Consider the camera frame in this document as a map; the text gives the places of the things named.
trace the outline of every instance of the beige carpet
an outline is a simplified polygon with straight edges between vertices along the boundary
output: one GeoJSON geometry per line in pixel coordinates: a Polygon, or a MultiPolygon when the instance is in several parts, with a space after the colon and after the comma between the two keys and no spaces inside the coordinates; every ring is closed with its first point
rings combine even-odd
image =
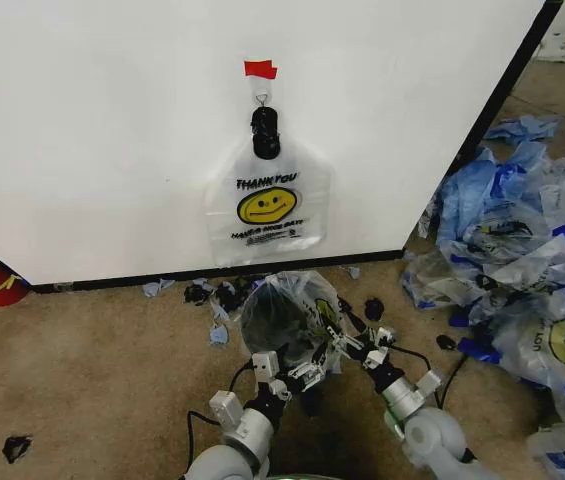
{"type": "MultiPolygon", "coordinates": [[[[565,65],[533,65],[515,95],[502,117],[565,115],[565,65]]],[[[550,152],[565,154],[565,121],[550,152]]],[[[421,241],[409,246],[429,248],[421,241]]],[[[398,285],[404,265],[363,264],[358,280],[337,268],[320,273],[360,315],[367,298],[382,299],[381,324],[397,330],[400,345],[425,353],[448,373],[458,354],[439,350],[435,337],[462,332],[446,326],[448,311],[413,308],[398,285]]],[[[210,308],[184,304],[184,287],[154,299],[140,287],[32,294],[0,309],[0,479],[166,480],[183,473],[186,411],[209,414],[208,400],[227,388],[245,360],[235,329],[226,347],[209,346],[210,308]],[[1,454],[11,434],[33,436],[29,453],[14,465],[1,454]]],[[[418,359],[396,353],[394,361],[414,380],[424,373],[418,359]]],[[[317,418],[290,405],[273,444],[273,472],[430,478],[410,466],[384,427],[382,402],[366,375],[355,364],[344,363],[343,370],[324,385],[327,400],[317,418]]],[[[252,378],[244,377],[238,388],[243,401],[253,391],[252,378]]],[[[538,410],[527,387],[496,367],[469,361],[447,408],[475,454],[503,478],[543,478],[524,443],[536,429],[538,410]]],[[[200,452],[219,432],[196,423],[195,438],[200,452]]]]}

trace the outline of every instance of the torn plastic piece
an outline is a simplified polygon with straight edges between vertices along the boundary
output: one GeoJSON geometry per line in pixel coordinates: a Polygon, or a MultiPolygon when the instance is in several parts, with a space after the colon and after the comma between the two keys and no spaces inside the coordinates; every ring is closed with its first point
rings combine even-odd
{"type": "Polygon", "coordinates": [[[224,325],[214,325],[209,333],[211,345],[226,345],[229,341],[229,331],[224,325]]]}
{"type": "Polygon", "coordinates": [[[213,320],[222,320],[224,322],[228,322],[230,320],[229,314],[226,312],[224,308],[213,298],[209,300],[211,304],[211,308],[213,309],[213,320]]]}
{"type": "Polygon", "coordinates": [[[360,267],[341,266],[339,268],[344,270],[345,272],[349,272],[349,275],[353,280],[357,280],[358,278],[360,278],[360,267]]]}
{"type": "Polygon", "coordinates": [[[2,453],[10,464],[21,458],[31,446],[33,438],[30,436],[11,436],[4,441],[2,453]]]}
{"type": "Polygon", "coordinates": [[[161,278],[157,282],[149,282],[142,285],[142,290],[144,291],[144,296],[147,298],[156,297],[165,288],[169,288],[171,285],[175,284],[175,280],[164,280],[161,278]]]}
{"type": "Polygon", "coordinates": [[[502,139],[509,145],[519,145],[524,141],[552,138],[559,123],[559,117],[555,115],[523,115],[520,118],[502,120],[502,123],[486,132],[484,139],[502,139]]]}
{"type": "Polygon", "coordinates": [[[364,303],[364,316],[372,322],[379,322],[384,313],[384,304],[379,298],[372,298],[364,303]]]}

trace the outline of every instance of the blue plastic bag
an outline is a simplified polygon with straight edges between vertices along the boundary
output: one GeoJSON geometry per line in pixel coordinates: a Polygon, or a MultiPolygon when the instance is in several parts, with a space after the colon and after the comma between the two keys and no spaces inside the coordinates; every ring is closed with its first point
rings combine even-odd
{"type": "Polygon", "coordinates": [[[497,127],[489,129],[484,138],[502,139],[509,145],[519,145],[525,140],[553,137],[559,123],[560,120],[555,115],[523,115],[520,118],[503,120],[497,127]]]}
{"type": "Polygon", "coordinates": [[[442,187],[442,214],[437,244],[462,238],[484,209],[495,178],[495,157],[482,148],[478,157],[451,176],[442,187]]]}

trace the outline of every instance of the black baseboard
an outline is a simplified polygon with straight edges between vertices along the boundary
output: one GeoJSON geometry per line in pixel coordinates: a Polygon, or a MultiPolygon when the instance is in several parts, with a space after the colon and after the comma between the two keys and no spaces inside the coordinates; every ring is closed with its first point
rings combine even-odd
{"type": "Polygon", "coordinates": [[[84,282],[71,282],[66,284],[45,283],[32,285],[36,293],[56,293],[77,290],[97,290],[99,288],[129,287],[144,285],[148,282],[158,281],[160,278],[168,280],[186,281],[195,278],[236,277],[239,275],[257,275],[262,273],[277,273],[283,270],[302,270],[317,267],[332,267],[350,263],[377,262],[383,260],[396,260],[402,258],[404,250],[387,250],[383,252],[361,253],[357,255],[342,255],[338,257],[311,258],[307,260],[293,260],[290,262],[262,263],[257,265],[244,265],[230,268],[212,268],[207,270],[189,270],[186,272],[162,273],[159,275],[141,275],[137,277],[107,278],[103,280],[89,280],[84,282]]]}

